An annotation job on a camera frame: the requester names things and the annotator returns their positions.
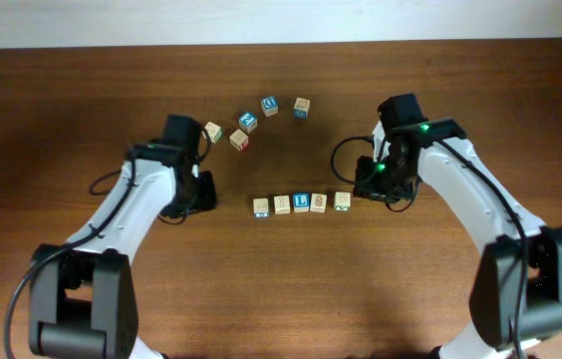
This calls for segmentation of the green V wooden block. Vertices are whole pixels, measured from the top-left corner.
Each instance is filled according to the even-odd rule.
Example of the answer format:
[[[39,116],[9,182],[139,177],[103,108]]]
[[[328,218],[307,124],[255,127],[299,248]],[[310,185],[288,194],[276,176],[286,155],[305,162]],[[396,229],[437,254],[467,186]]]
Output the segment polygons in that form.
[[[349,211],[351,208],[351,194],[349,192],[336,191],[334,195],[334,210]]]

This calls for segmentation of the yellow O wooden block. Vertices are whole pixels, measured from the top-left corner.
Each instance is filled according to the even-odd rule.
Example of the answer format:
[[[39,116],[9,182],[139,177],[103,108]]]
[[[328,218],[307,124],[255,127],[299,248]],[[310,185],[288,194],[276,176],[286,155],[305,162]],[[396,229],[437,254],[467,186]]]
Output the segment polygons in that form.
[[[327,207],[327,196],[321,193],[311,194],[310,210],[323,213]]]

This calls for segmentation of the red three wooden block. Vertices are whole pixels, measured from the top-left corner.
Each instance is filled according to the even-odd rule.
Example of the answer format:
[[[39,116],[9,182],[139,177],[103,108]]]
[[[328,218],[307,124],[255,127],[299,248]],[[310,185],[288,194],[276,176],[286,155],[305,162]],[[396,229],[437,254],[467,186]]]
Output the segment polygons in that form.
[[[276,195],[273,197],[276,215],[289,214],[291,212],[291,201],[288,195]]]

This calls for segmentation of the blue L wooden block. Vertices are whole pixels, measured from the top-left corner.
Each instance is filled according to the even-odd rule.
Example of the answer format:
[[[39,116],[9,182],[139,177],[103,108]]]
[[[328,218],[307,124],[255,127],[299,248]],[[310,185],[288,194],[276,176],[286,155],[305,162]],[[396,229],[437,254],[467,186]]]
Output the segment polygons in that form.
[[[310,210],[310,195],[308,193],[294,193],[292,195],[293,209],[295,212]]]

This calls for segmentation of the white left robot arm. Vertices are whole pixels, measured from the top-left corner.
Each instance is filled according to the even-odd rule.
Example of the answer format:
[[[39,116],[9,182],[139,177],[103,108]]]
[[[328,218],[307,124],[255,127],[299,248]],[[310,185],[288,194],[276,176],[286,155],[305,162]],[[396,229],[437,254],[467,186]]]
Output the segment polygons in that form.
[[[42,244],[21,286],[30,289],[29,346],[48,358],[159,358],[139,337],[132,264],[153,222],[215,207],[196,140],[135,145],[101,206],[64,244]]]

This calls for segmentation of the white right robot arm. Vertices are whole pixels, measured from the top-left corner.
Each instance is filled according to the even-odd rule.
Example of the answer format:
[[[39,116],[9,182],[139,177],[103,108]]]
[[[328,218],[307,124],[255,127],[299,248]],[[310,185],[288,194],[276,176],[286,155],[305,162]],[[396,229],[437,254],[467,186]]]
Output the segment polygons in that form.
[[[520,204],[453,119],[380,120],[368,139],[373,153],[357,161],[353,194],[410,202],[425,183],[480,254],[470,321],[430,357],[523,358],[562,332],[562,226],[548,226]]]

